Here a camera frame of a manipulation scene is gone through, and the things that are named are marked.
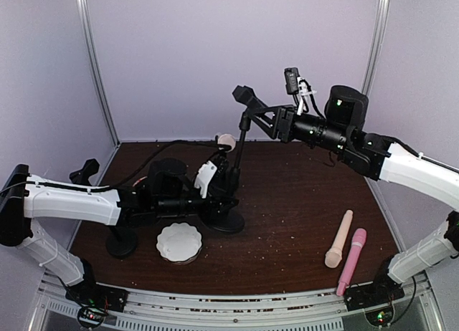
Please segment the short black mic stand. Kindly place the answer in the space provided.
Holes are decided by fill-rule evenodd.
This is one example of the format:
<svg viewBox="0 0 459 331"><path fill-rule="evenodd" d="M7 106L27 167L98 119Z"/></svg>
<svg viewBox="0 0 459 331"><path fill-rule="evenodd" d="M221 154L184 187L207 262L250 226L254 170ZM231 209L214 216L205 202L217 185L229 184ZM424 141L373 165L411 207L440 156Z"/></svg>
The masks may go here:
<svg viewBox="0 0 459 331"><path fill-rule="evenodd" d="M240 182L240 159L241 152L237 152L235 162L230 163L228 153L236 148L236 140L233 135L215 135L217 151L211 154L208 162L216 169L212 176L207 195L210 196L211 206L209 215L204 217L203 222L211 229L226 234L241 232L245 226L242 215L235 210L239 200L235 193Z"/></svg>

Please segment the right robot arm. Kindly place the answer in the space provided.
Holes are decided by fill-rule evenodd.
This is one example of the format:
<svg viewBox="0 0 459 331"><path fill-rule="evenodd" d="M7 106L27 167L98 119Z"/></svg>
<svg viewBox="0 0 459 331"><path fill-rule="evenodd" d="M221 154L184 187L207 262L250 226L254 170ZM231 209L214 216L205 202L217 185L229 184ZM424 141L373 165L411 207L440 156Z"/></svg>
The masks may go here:
<svg viewBox="0 0 459 331"><path fill-rule="evenodd" d="M370 292L389 293L426 268L458 256L458 170L425 157L397 138L364 132L366 95L334 85L325 115L312 116L300 105L268 107L250 87L237 87L232 94L270 138L283 143L300 140L311 148L329 150L364 177L406 186L451 207L437 230L382 263Z"/></svg>

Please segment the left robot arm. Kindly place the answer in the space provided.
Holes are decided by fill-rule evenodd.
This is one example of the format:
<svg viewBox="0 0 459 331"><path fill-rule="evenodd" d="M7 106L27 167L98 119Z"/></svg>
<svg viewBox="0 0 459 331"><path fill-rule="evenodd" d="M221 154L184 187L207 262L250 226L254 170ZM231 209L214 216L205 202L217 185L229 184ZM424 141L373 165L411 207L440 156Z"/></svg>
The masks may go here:
<svg viewBox="0 0 459 331"><path fill-rule="evenodd" d="M89 186L50 181L19 164L1 191L1 245L25 250L39 265L53 272L67 296L96 305L108 298L95 280L91 264L69 253L39 224L42 217L91 221L108 226L106 241L115 258L126 258L137 247L133 229L163 218L198 216L211 229L227 234L243 230L245 221L234 208L234 179L225 163L207 161L196 178L175 158L155 160L147 176L131 188Z"/></svg>

